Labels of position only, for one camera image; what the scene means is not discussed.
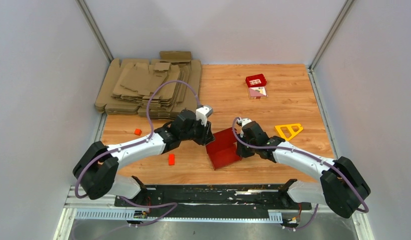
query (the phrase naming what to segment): wood grain surface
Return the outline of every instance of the wood grain surface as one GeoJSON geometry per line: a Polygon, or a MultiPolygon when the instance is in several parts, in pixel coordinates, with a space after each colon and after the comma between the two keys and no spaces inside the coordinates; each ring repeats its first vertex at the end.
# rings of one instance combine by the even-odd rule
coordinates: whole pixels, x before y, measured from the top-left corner
{"type": "MultiPolygon", "coordinates": [[[[300,123],[304,130],[290,142],[298,148],[333,157],[332,149],[303,64],[204,65],[200,101],[214,112],[209,118],[212,131],[232,126],[235,117],[250,118],[260,124],[267,135],[277,135],[275,125],[300,123]],[[264,74],[268,97],[249,99],[245,78],[264,74]]],[[[154,120],[154,128],[166,120],[154,120]]],[[[109,115],[102,141],[124,143],[149,134],[147,119],[137,115],[109,115]]],[[[169,152],[175,154],[175,165],[168,165],[168,153],[151,156],[119,171],[137,176],[145,184],[240,184],[285,183],[295,178],[306,182],[313,178],[286,165],[273,163],[255,155],[230,166],[213,170],[205,146],[184,141],[169,152]]]]}

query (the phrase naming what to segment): white panel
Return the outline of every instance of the white panel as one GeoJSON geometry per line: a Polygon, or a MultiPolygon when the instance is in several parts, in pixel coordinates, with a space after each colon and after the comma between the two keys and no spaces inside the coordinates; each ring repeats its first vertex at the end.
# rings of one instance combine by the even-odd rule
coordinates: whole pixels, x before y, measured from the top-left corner
{"type": "Polygon", "coordinates": [[[345,0],[87,0],[114,57],[310,64],[345,0]]]}
{"type": "Polygon", "coordinates": [[[375,239],[411,239],[411,0],[358,0],[316,70],[339,152],[372,193],[375,239]]]}
{"type": "Polygon", "coordinates": [[[0,239],[50,240],[107,61],[73,0],[0,1],[0,239]]]}

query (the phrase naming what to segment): flattened cardboard box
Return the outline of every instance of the flattened cardboard box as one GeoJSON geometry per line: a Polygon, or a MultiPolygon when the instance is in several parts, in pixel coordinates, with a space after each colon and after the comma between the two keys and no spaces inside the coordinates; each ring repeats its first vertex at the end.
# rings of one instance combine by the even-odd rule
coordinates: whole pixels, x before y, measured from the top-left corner
{"type": "MultiPolygon", "coordinates": [[[[160,57],[162,59],[152,59],[151,64],[148,59],[142,58],[125,58],[121,64],[118,59],[115,59],[109,67],[97,97],[96,109],[99,112],[106,111],[108,114],[139,112],[140,116],[146,116],[145,107],[152,92],[162,83],[175,79],[189,83],[197,93],[199,92],[202,71],[199,60],[192,60],[190,52],[181,51],[162,51],[160,57]],[[168,75],[164,77],[159,75],[163,72],[168,75]],[[147,74],[153,76],[156,73],[158,73],[157,80],[151,85],[147,74]],[[138,80],[138,84],[133,84],[130,80],[136,78],[134,74],[141,74],[143,77],[137,78],[147,80],[145,82],[138,80]]],[[[195,97],[190,90],[187,91],[186,85],[168,84],[154,96],[150,105],[150,116],[152,119],[174,119],[181,110],[187,108],[194,111],[196,107],[195,97]]]]}
{"type": "MultiPolygon", "coordinates": [[[[187,83],[198,94],[200,92],[200,82],[202,75],[201,61],[192,60],[190,63],[190,74],[187,83]]],[[[195,111],[195,109],[197,109],[197,100],[189,89],[186,89],[182,102],[176,103],[171,108],[166,109],[166,111],[150,110],[149,115],[152,119],[175,119],[178,113],[180,113],[183,109],[188,109],[191,111],[195,111]]],[[[147,110],[145,108],[140,108],[138,110],[138,114],[141,117],[145,117],[147,115],[147,110]]]]}
{"type": "Polygon", "coordinates": [[[103,113],[107,110],[119,109],[120,112],[136,114],[139,107],[130,102],[119,101],[111,97],[114,86],[117,83],[122,69],[120,68],[119,58],[114,59],[105,75],[101,90],[95,101],[95,108],[98,112],[103,113]]]}

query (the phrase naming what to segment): red translucent box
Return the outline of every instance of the red translucent box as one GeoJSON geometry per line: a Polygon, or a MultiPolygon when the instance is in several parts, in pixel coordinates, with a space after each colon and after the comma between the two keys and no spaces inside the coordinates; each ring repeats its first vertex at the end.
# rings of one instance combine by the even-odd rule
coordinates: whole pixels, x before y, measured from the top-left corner
{"type": "Polygon", "coordinates": [[[242,159],[242,157],[237,155],[237,139],[231,127],[216,132],[213,135],[215,140],[207,144],[205,148],[214,170],[226,167],[242,159]]]}

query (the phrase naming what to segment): yellow plastic triangle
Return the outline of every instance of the yellow plastic triangle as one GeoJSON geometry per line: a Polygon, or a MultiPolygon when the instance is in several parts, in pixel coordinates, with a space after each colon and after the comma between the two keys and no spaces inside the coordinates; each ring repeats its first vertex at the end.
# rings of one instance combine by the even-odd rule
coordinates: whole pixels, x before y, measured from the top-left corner
{"type": "Polygon", "coordinates": [[[281,138],[285,139],[286,141],[289,141],[293,139],[293,137],[297,136],[304,128],[299,123],[293,123],[293,124],[285,124],[285,125],[276,125],[274,126],[274,129],[276,130],[276,132],[279,134],[281,138]],[[284,132],[282,131],[282,128],[284,127],[288,129],[289,133],[291,133],[291,136],[289,137],[285,136],[284,132]]]}

